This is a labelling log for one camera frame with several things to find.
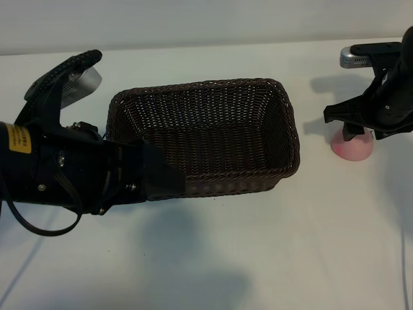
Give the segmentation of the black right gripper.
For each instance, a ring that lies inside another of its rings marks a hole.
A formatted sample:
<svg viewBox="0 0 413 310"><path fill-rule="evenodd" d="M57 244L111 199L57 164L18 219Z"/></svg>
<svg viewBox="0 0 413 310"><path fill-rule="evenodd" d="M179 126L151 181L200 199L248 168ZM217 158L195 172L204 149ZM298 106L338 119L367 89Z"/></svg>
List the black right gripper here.
<svg viewBox="0 0 413 310"><path fill-rule="evenodd" d="M342 103L326 106L323 111L325 123L342 121L344 141L351 141L358 135L363 135L365 129L372 129L376 140L382 140L395 134L412 132L412 116L395 125L385 125L373 118L373 110L368 110L362 96Z"/></svg>

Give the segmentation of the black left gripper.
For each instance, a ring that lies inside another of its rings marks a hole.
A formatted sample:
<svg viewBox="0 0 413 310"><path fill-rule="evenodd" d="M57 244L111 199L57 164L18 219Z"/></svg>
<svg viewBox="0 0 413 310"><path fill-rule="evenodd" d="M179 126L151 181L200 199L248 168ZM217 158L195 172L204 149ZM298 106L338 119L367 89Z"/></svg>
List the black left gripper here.
<svg viewBox="0 0 413 310"><path fill-rule="evenodd" d="M115 205L176 198L185 193L184 173L167 165L158 147L142 139L130 144L105 141L104 146L104 182L92 204L93 215L104 215Z"/></svg>

